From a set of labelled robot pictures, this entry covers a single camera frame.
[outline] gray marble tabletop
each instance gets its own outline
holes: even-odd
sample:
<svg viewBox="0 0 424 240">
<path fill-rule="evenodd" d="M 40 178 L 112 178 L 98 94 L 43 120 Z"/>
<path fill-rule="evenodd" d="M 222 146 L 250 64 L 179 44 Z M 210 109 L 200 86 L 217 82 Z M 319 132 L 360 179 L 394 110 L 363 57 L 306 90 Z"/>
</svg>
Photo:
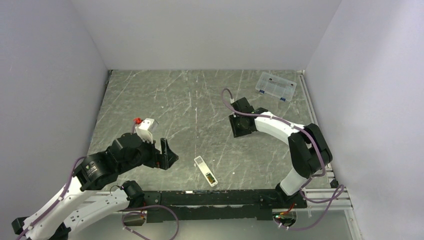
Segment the gray marble tabletop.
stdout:
<svg viewBox="0 0 424 240">
<path fill-rule="evenodd" d="M 97 117 L 88 154 L 104 151 L 114 139 L 131 131 L 136 117 L 159 122 L 154 138 L 167 138 L 179 160 L 168 170 L 140 166 L 119 176 L 135 180 L 143 190 L 228 190 L 275 188 L 292 167 L 289 147 L 261 132 L 233 138 L 221 90 L 234 99 L 246 97 L 256 109 L 298 124 L 312 122 L 296 71 L 267 71 L 297 82 L 290 102 L 255 90 L 261 70 L 114 70 Z M 218 184 L 210 187 L 194 158 L 202 156 Z M 329 188 L 326 177 L 308 188 Z"/>
</svg>

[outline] table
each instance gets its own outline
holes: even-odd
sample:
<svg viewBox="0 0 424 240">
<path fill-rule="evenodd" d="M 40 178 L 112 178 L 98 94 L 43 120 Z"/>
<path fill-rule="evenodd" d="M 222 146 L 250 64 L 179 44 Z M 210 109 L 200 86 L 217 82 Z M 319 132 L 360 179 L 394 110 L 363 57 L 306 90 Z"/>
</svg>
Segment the table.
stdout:
<svg viewBox="0 0 424 240">
<path fill-rule="evenodd" d="M 130 132 L 136 117 L 159 122 L 154 138 L 167 138 L 179 160 L 168 170 L 140 166 L 119 176 L 117 183 L 135 180 L 143 190 L 273 189 L 289 173 L 289 147 L 261 132 L 233 138 L 221 90 L 237 100 L 246 97 L 288 121 L 312 122 L 307 98 L 296 71 L 267 71 L 297 82 L 290 102 L 255 90 L 261 70 L 114 70 L 101 105 L 88 154 L 104 151 L 114 139 Z M 210 187 L 194 158 L 202 156 L 218 184 Z M 108 191 L 113 184 L 104 188 Z M 329 188 L 326 177 L 309 188 Z"/>
</svg>

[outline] white wall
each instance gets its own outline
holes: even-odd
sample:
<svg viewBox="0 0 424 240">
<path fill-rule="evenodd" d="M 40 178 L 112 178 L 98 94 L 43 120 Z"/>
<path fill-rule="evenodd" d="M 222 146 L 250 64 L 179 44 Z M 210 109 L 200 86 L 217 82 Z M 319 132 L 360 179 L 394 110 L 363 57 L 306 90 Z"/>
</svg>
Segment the white wall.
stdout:
<svg viewBox="0 0 424 240">
<path fill-rule="evenodd" d="M 109 69 L 305 69 L 341 0 L 72 0 Z"/>
<path fill-rule="evenodd" d="M 306 68 L 366 240 L 424 238 L 424 2 L 343 0 Z"/>
<path fill-rule="evenodd" d="M 107 68 L 68 0 L 0 3 L 0 239 L 87 153 Z"/>
</svg>

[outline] robotic arm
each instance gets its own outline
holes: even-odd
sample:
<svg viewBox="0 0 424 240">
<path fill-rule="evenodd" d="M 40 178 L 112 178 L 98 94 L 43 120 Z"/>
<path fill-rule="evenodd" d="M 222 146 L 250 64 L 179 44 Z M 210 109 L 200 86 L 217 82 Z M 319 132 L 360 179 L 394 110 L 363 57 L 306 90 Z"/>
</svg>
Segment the robotic arm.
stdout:
<svg viewBox="0 0 424 240">
<path fill-rule="evenodd" d="M 293 167 L 275 188 L 284 202 L 291 199 L 313 174 L 322 169 L 317 152 L 308 146 L 311 141 L 297 128 L 305 130 L 312 136 L 325 165 L 332 161 L 333 155 L 317 125 L 311 123 L 305 126 L 292 122 L 289 122 L 291 125 L 287 125 L 273 119 L 273 114 L 265 108 L 254 109 L 245 97 L 233 102 L 231 106 L 241 113 L 269 116 L 269 118 L 244 116 L 235 113 L 228 116 L 235 138 L 258 131 L 269 134 L 289 146 Z"/>
<path fill-rule="evenodd" d="M 85 157 L 74 169 L 65 195 L 62 197 L 61 193 L 66 185 L 33 215 L 16 218 L 12 222 L 14 232 L 26 231 L 24 235 L 31 240 L 67 239 L 69 232 L 79 232 L 110 213 L 134 205 L 134 201 L 143 202 L 142 189 L 131 181 L 114 194 L 75 210 L 87 198 L 115 182 L 120 174 L 141 165 L 167 170 L 178 160 L 165 138 L 160 139 L 162 153 L 155 148 L 152 131 L 156 126 L 154 119 L 147 118 L 139 122 L 137 133 L 125 133 L 105 151 Z M 45 216 L 34 223 L 41 215 Z"/>
</svg>

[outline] plastic storage case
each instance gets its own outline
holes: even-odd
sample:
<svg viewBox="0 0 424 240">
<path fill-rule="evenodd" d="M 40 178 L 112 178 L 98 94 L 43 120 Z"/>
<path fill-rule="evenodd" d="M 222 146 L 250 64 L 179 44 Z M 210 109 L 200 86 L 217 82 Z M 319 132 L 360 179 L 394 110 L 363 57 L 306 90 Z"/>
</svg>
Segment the plastic storage case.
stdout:
<svg viewBox="0 0 424 240">
<path fill-rule="evenodd" d="M 259 81 L 256 84 L 256 90 L 262 94 L 269 94 L 277 97 L 281 101 L 290 102 L 295 93 L 297 83 L 272 75 L 268 72 L 262 72 Z"/>
</svg>

